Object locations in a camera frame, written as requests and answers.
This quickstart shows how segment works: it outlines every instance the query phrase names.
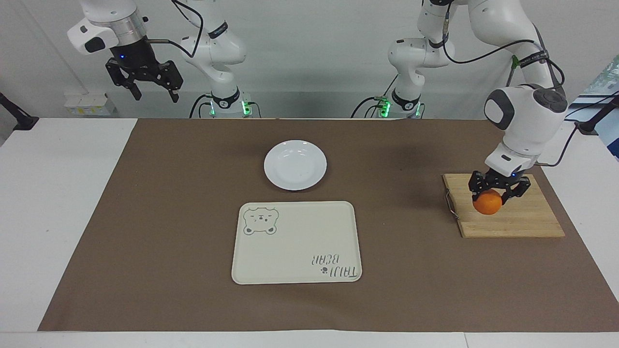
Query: white plate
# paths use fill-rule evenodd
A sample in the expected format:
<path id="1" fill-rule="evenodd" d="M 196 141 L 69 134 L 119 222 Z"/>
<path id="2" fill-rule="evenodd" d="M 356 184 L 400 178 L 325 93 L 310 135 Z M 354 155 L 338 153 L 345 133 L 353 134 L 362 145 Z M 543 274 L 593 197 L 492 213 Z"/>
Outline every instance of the white plate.
<path id="1" fill-rule="evenodd" d="M 247 203 L 239 212 L 232 279 L 241 285 L 355 282 L 361 254 L 348 202 Z"/>
<path id="2" fill-rule="evenodd" d="M 327 158 L 318 146 L 302 140 L 276 145 L 264 159 L 264 173 L 277 187 L 299 191 L 317 184 L 327 172 Z"/>

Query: green indicator light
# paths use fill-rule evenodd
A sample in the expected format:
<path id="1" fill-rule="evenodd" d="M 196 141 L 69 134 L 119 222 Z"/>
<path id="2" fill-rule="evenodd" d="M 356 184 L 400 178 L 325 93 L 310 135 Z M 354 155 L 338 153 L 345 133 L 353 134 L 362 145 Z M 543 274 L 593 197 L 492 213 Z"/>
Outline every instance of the green indicator light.
<path id="1" fill-rule="evenodd" d="M 247 103 L 245 103 L 244 100 L 241 101 L 241 104 L 243 104 L 243 113 L 245 116 L 248 116 L 251 113 L 250 107 L 247 106 Z"/>
<path id="2" fill-rule="evenodd" d="M 383 109 L 381 110 L 381 117 L 383 118 L 389 117 L 390 109 L 391 109 L 391 102 L 385 100 L 385 104 L 383 105 Z"/>

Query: electrical outlet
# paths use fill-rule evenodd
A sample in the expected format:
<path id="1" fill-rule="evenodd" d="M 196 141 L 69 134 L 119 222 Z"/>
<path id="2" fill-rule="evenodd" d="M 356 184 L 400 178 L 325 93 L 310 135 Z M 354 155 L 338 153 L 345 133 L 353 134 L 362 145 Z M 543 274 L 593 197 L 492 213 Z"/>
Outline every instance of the electrical outlet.
<path id="1" fill-rule="evenodd" d="M 116 109 L 106 94 L 70 95 L 64 106 L 76 116 L 111 116 Z"/>

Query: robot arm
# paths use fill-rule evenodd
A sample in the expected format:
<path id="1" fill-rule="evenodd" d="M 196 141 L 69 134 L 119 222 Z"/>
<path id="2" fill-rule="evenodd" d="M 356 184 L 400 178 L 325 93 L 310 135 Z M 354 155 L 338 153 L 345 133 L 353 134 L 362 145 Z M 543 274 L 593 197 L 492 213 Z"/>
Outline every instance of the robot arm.
<path id="1" fill-rule="evenodd" d="M 389 62 L 398 72 L 396 87 L 389 96 L 391 113 L 411 117 L 421 99 L 425 77 L 421 67 L 443 67 L 449 60 L 442 49 L 443 22 L 447 7 L 434 6 L 430 1 L 422 4 L 422 13 L 417 28 L 424 38 L 405 38 L 389 47 Z M 454 45 L 446 43 L 449 54 L 454 54 Z"/>
<path id="2" fill-rule="evenodd" d="M 85 18 L 67 35 L 82 54 L 106 48 L 113 58 L 105 64 L 112 81 L 131 91 L 136 100 L 142 93 L 135 81 L 150 81 L 168 90 L 176 103 L 183 78 L 173 61 L 159 63 L 148 38 L 144 21 L 133 0 L 80 0 Z"/>
<path id="3" fill-rule="evenodd" d="M 207 35 L 187 37 L 182 46 L 191 51 L 196 40 L 200 40 L 196 54 L 183 58 L 202 71 L 210 82 L 213 96 L 213 112 L 228 117 L 247 115 L 245 95 L 237 86 L 234 74 L 228 65 L 240 64 L 247 57 L 247 48 L 238 36 L 232 33 L 223 19 L 216 0 L 183 0 L 185 4 L 200 13 L 202 20 L 193 12 L 185 12 L 189 21 L 196 27 L 204 26 Z"/>
<path id="4" fill-rule="evenodd" d="M 389 51 L 389 60 L 400 73 L 392 94 L 400 107 L 392 110 L 410 113 L 418 102 L 423 76 L 416 68 L 445 66 L 451 60 L 445 54 L 453 53 L 448 41 L 448 19 L 458 5 L 468 5 L 471 27 L 481 41 L 500 47 L 518 40 L 530 41 L 507 47 L 520 59 L 527 83 L 497 89 L 488 97 L 485 115 L 505 136 L 485 161 L 489 171 L 475 172 L 469 183 L 474 201 L 489 189 L 501 188 L 505 189 L 505 204 L 511 197 L 522 196 L 530 186 L 523 174 L 535 165 L 546 143 L 558 131 L 568 107 L 541 36 L 519 1 L 423 0 L 418 28 L 425 38 L 398 40 Z"/>

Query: robot end effector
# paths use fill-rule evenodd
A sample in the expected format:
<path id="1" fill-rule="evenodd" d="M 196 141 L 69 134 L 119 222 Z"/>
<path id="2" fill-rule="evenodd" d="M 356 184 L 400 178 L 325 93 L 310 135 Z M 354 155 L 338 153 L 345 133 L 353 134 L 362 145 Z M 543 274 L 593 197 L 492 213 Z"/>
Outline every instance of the robot end effector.
<path id="1" fill-rule="evenodd" d="M 117 86 L 131 91 L 136 100 L 142 93 L 135 81 L 149 81 L 168 90 L 173 102 L 183 78 L 173 61 L 159 63 L 146 36 L 144 22 L 133 0 L 80 0 L 86 18 L 73 26 L 67 35 L 82 54 L 106 48 L 113 57 L 105 64 Z"/>
<path id="2" fill-rule="evenodd" d="M 492 188 L 505 189 L 503 204 L 510 198 L 522 197 L 530 187 L 524 172 L 535 165 L 544 146 L 561 126 L 567 109 L 563 94 L 540 86 L 520 85 L 492 92 L 486 101 L 485 115 L 505 136 L 486 158 L 489 171 L 475 171 L 471 176 L 473 202 Z"/>

